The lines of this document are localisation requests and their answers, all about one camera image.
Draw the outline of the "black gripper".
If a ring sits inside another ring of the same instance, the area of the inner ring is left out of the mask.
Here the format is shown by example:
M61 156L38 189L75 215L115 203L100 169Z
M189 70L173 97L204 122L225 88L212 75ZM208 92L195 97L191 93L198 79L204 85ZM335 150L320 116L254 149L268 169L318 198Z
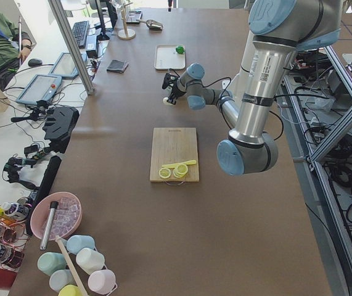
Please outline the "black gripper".
M179 91L179 88L177 86L178 81L179 76L166 73L162 83L162 89L170 92L166 101L173 105L177 103L177 99L179 97L178 94L176 94L176 92Z

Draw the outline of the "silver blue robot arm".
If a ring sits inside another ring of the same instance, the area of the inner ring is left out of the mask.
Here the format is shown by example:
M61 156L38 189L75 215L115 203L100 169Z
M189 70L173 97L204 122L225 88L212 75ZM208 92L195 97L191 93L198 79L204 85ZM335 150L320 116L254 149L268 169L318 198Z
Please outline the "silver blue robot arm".
M169 90L168 103L186 97L192 110L215 105L229 123L228 137L216 151L225 173L259 173L276 164L278 149L264 126L286 68L297 52L335 43L341 19L341 1L255 1L245 48L251 66L237 75L244 88L205 88L205 71L198 63L188 66L182 75L165 75L162 87Z

